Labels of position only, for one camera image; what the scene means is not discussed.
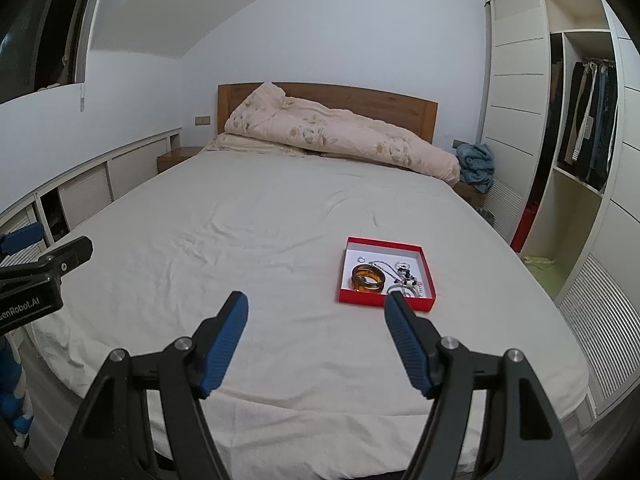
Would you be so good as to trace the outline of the blue white gloved hand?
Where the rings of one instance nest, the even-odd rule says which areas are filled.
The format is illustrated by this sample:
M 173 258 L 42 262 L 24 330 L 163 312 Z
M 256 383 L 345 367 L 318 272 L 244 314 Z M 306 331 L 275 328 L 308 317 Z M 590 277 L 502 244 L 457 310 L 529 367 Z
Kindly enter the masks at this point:
M 28 443 L 34 420 L 32 399 L 26 387 L 26 373 L 20 352 L 9 335 L 1 336 L 1 421 L 6 424 L 18 448 Z

